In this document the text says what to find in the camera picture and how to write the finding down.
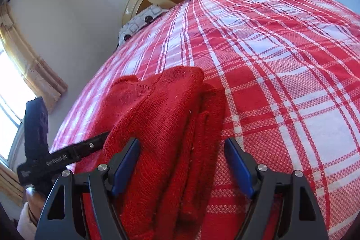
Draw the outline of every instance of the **red plaid bedspread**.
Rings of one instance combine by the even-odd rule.
[[[333,0],[194,0],[179,4],[113,54],[84,88],[52,150],[88,138],[117,77],[199,66],[223,86],[223,138],[258,163],[303,170],[331,240],[360,210],[360,16]],[[223,144],[197,239],[232,240],[248,202]]]

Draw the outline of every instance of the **window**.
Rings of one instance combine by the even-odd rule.
[[[5,163],[22,125],[25,104],[35,97],[6,55],[0,41],[0,159]]]

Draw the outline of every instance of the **blue gripper pad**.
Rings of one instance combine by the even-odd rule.
[[[226,161],[241,192],[251,199],[255,194],[255,190],[253,188],[253,178],[239,152],[244,153],[235,139],[225,140],[224,154]]]
[[[113,196],[118,196],[125,191],[127,182],[133,173],[139,155],[140,142],[135,139],[114,174],[114,185],[111,189],[111,194]]]

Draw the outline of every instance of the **curtain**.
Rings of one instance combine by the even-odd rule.
[[[0,37],[8,57],[35,95],[43,97],[50,113],[68,86],[22,38],[8,4],[0,6]]]
[[[24,188],[19,183],[17,175],[0,161],[0,191],[15,204],[21,206]]]

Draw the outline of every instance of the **folded sweater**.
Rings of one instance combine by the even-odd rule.
[[[101,151],[75,173],[93,170],[120,152],[130,137],[141,153],[123,196],[115,201],[131,240],[193,240],[206,212],[214,179],[226,98],[203,82],[197,67],[174,67],[139,81],[114,81],[88,137],[110,134]],[[90,196],[84,195],[92,240],[100,239]]]

